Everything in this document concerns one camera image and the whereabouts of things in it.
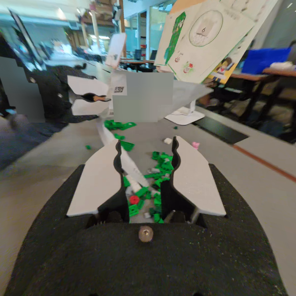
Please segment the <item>torn printed paper bag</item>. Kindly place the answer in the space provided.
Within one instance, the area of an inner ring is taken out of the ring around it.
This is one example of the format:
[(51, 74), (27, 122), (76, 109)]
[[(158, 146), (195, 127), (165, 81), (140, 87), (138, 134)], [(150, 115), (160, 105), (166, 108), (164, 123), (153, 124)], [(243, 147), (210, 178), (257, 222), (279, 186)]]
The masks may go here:
[[(112, 74), (113, 76), (109, 87), (110, 95), (127, 95), (126, 90), (119, 94), (115, 93), (115, 87), (121, 87), (122, 83), (124, 83), (122, 86), (126, 88), (127, 72), (125, 72), (125, 74), (123, 73), (124, 71), (117, 71)], [(206, 87), (204, 84), (182, 82), (175, 79), (173, 80), (173, 84), (168, 83), (167, 77), (171, 78), (171, 73), (156, 74), (158, 75), (157, 77), (162, 75), (161, 77), (165, 78), (163, 86), (160, 85), (160, 82), (151, 80), (152, 82), (155, 81), (157, 83), (156, 86), (148, 86), (147, 88), (141, 84), (141, 90), (144, 91), (144, 94), (139, 94), (139, 98), (133, 97), (135, 102), (132, 102), (129, 98), (125, 99), (123, 102), (127, 104), (127, 106), (124, 107), (124, 111), (128, 111), (128, 115), (132, 115), (132, 119), (134, 119), (134, 117), (137, 119), (135, 120), (135, 123), (158, 122), (181, 107), (189, 108), (189, 105), (193, 100), (197, 100), (212, 92), (210, 91), (210, 88)], [(105, 146), (115, 139), (115, 136), (104, 126), (104, 121), (112, 117), (112, 108), (113, 101), (107, 111), (104, 111), (96, 122), (98, 133)], [(121, 165), (123, 171), (128, 175), (131, 175), (140, 185), (148, 185), (148, 182), (144, 179), (143, 174), (139, 171), (135, 162), (129, 157), (127, 151), (123, 148), (121, 152)]]

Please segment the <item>green brick plate assembly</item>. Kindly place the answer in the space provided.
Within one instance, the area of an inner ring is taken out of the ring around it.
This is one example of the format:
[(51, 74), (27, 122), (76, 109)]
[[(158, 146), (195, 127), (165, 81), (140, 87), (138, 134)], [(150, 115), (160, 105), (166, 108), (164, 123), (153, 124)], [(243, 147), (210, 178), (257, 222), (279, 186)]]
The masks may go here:
[(114, 122), (114, 120), (105, 120), (104, 121), (104, 126), (108, 130), (127, 130), (129, 128), (135, 127), (137, 124), (133, 122), (128, 122), (128, 123), (122, 123), (122, 122)]

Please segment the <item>long white brick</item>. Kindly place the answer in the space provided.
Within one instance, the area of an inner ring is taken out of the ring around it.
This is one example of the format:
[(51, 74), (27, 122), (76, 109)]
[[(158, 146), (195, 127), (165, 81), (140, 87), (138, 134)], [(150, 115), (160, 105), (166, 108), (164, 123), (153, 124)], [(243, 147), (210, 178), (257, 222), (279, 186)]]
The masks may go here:
[(125, 177), (128, 180), (129, 186), (131, 187), (133, 193), (137, 193), (142, 189), (142, 186), (131, 175), (126, 175)]

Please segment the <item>printed instruction booklet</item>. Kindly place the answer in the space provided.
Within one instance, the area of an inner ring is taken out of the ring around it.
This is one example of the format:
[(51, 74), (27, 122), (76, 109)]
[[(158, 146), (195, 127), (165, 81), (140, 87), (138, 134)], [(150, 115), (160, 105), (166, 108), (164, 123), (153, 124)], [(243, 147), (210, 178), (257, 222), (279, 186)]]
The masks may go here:
[(154, 65), (179, 81), (225, 84), (277, 0), (176, 1)]

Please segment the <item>brown table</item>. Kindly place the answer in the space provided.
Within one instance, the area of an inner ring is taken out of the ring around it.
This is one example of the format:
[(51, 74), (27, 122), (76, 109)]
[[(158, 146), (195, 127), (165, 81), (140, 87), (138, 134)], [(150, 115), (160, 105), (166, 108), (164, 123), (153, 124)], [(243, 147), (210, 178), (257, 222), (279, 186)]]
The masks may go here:
[(260, 75), (252, 75), (246, 73), (240, 74), (232, 74), (232, 78), (243, 79), (246, 81), (251, 81), (252, 85), (250, 86), (250, 101), (247, 105), (244, 113), (240, 116), (239, 122), (245, 123), (251, 112), (253, 107), (255, 106), (256, 102), (259, 100), (261, 96), (261, 92), (264, 89), (265, 85), (268, 83), (273, 83), (278, 81), (278, 84), (274, 88), (273, 93), (268, 97), (266, 104), (261, 109), (259, 116), (257, 119), (250, 124), (252, 128), (259, 129), (266, 120), (269, 112), (271, 111), (272, 107), (274, 106), (276, 100), (282, 93), (282, 91), (287, 89), (292, 89), (293, 93), (295, 94), (295, 78), (296, 72), (294, 70), (280, 70), (275, 68), (265, 68)]

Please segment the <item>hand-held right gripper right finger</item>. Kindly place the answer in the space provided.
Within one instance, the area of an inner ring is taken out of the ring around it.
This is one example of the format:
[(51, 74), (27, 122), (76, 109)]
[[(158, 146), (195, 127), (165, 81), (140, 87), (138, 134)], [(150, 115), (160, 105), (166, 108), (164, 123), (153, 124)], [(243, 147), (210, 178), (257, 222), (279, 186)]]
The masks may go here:
[(201, 214), (225, 217), (226, 210), (204, 156), (180, 136), (173, 138), (172, 154), (171, 176), (160, 186), (162, 219), (173, 211), (182, 212), (188, 223), (197, 223)]

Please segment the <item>pile of green toy bricks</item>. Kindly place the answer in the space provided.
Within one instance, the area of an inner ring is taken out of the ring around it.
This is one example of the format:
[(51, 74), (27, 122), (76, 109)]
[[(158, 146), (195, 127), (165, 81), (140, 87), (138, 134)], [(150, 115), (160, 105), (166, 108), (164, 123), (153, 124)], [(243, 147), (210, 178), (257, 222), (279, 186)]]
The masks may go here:
[[(148, 185), (142, 186), (142, 189), (137, 193), (133, 193), (128, 180), (124, 176), (124, 186), (126, 188), (129, 219), (143, 215), (144, 219), (148, 219), (157, 224), (163, 224), (162, 218), (162, 193), (161, 184), (164, 181), (169, 181), (171, 173), (173, 171), (172, 156), (166, 153), (160, 153), (158, 151), (152, 152), (152, 160), (156, 161), (156, 165), (144, 175), (144, 179), (148, 182)], [(129, 197), (136, 195), (140, 198), (137, 205), (129, 204)]]

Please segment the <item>white stand base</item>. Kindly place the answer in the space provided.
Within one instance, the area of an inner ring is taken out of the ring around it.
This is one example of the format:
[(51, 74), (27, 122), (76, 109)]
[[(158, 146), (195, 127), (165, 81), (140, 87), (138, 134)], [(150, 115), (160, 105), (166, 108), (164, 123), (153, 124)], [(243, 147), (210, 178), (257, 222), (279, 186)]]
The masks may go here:
[(182, 126), (192, 124), (198, 120), (203, 119), (205, 115), (195, 110), (196, 101), (197, 100), (193, 100), (190, 103), (189, 108), (181, 107), (177, 109), (176, 111), (167, 115), (165, 119), (173, 122), (174, 124)]

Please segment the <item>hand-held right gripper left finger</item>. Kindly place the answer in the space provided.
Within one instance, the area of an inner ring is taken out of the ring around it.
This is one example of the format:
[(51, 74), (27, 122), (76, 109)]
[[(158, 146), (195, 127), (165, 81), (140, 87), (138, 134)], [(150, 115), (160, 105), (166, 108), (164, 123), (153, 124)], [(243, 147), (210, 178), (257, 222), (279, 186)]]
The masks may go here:
[(97, 215), (103, 222), (112, 212), (119, 213), (123, 222), (129, 223), (121, 165), (121, 144), (116, 139), (86, 161), (67, 217), (92, 214)]

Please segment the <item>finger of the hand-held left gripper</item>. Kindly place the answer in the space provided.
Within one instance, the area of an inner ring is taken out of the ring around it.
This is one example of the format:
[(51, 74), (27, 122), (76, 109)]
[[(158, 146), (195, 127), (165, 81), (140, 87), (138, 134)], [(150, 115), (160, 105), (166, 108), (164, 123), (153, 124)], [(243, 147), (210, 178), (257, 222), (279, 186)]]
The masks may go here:
[(98, 79), (67, 76), (71, 99), (111, 99), (109, 87)]
[(79, 97), (72, 100), (72, 114), (75, 116), (82, 115), (99, 115), (112, 104), (112, 99), (106, 97), (95, 97), (93, 102), (86, 101)]

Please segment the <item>blue storage bin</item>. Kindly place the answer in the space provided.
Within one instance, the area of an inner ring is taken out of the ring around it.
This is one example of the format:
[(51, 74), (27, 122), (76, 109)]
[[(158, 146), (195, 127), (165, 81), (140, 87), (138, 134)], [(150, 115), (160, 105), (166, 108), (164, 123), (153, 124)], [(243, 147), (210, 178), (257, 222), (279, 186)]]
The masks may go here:
[(285, 62), (291, 52), (288, 48), (264, 48), (249, 50), (242, 67), (242, 73), (259, 75), (274, 62)]

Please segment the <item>white paper card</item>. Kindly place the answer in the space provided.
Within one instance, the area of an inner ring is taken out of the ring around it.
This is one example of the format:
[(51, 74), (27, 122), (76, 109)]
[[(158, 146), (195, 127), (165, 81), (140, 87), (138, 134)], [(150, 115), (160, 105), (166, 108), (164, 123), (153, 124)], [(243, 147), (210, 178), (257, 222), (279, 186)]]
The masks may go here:
[(117, 69), (121, 60), (122, 52), (126, 43), (126, 33), (113, 34), (109, 50), (105, 58), (105, 64), (113, 69)]

